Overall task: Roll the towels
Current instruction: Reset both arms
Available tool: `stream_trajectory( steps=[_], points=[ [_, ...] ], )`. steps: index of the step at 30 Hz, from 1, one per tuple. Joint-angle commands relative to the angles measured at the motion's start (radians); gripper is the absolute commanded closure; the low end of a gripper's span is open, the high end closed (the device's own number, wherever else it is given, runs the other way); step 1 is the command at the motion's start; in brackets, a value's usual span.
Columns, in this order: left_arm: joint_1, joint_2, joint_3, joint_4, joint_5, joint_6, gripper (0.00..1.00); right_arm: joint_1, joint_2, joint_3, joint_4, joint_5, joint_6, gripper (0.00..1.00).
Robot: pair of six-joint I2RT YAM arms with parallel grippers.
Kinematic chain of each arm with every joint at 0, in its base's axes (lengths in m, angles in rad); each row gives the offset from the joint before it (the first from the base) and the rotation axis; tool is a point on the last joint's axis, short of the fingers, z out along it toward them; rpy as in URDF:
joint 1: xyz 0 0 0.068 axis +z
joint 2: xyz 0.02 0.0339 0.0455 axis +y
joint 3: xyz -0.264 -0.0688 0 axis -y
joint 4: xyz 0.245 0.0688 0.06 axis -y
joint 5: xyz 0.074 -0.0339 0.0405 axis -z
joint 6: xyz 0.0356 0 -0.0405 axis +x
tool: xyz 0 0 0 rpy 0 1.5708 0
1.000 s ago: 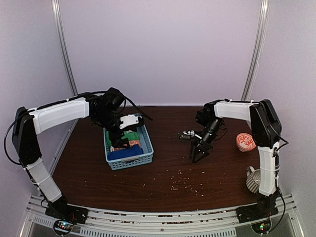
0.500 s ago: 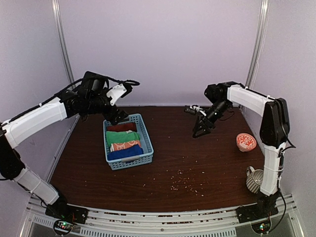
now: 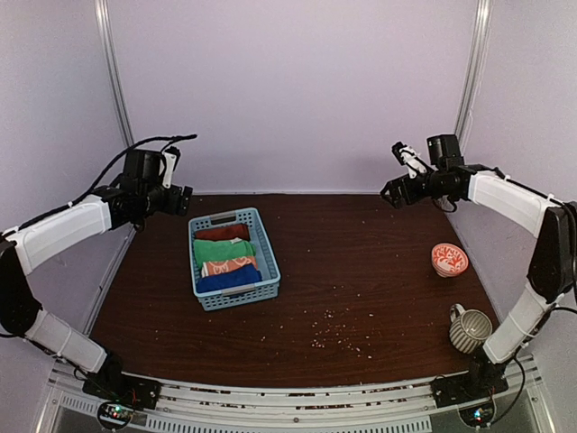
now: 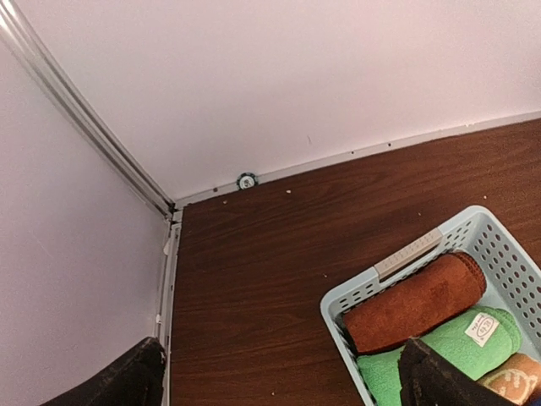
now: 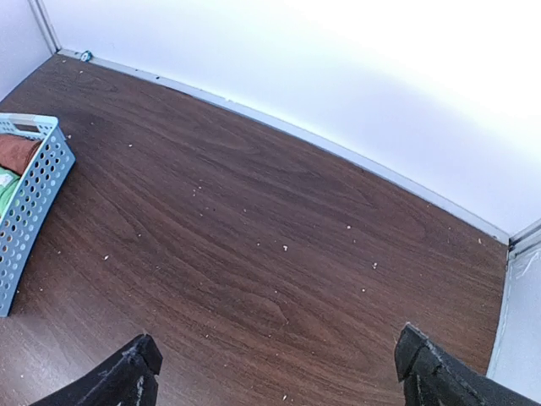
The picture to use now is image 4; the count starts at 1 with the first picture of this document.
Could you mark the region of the orange bunny pattern towel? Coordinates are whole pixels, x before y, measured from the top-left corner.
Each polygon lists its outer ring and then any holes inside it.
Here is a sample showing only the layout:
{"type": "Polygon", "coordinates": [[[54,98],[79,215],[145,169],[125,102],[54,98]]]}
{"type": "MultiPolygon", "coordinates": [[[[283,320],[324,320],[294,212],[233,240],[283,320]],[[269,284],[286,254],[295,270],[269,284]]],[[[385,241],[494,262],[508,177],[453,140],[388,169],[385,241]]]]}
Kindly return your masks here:
{"type": "Polygon", "coordinates": [[[540,398],[540,363],[516,353],[478,383],[516,405],[530,404],[540,398]]]}

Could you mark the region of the light blue plastic basket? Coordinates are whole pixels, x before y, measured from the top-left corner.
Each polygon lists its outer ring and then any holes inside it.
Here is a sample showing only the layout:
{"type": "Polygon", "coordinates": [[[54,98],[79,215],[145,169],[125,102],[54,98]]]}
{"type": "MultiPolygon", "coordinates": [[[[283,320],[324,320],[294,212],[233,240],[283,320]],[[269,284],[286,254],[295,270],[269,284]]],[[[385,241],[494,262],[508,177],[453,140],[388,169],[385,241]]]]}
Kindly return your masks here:
{"type": "Polygon", "coordinates": [[[341,316],[400,283],[445,252],[462,251],[481,267],[487,289],[479,303],[513,314],[522,333],[520,350],[540,357],[540,269],[488,209],[469,206],[422,237],[328,291],[320,313],[356,390],[367,405],[375,400],[356,364],[341,316]]]}

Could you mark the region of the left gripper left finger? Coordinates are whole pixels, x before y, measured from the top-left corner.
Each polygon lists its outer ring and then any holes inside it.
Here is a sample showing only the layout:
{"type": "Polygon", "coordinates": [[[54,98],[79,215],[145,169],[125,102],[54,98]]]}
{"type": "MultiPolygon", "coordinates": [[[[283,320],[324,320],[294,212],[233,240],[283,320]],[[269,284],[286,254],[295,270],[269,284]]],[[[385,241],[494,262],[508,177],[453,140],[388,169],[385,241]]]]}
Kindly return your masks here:
{"type": "Polygon", "coordinates": [[[165,349],[157,338],[146,337],[96,375],[46,405],[160,405],[165,369],[165,349]]]}

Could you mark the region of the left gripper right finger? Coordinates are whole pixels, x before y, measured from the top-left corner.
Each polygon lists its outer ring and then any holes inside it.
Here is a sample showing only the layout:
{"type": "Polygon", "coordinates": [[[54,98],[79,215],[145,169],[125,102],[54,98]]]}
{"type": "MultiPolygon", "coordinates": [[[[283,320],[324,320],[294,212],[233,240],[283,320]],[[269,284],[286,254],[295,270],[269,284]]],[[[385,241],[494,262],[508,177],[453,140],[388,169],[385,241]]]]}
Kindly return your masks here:
{"type": "Polygon", "coordinates": [[[479,385],[417,338],[406,341],[399,358],[403,405],[478,406],[512,402],[479,385]]]}

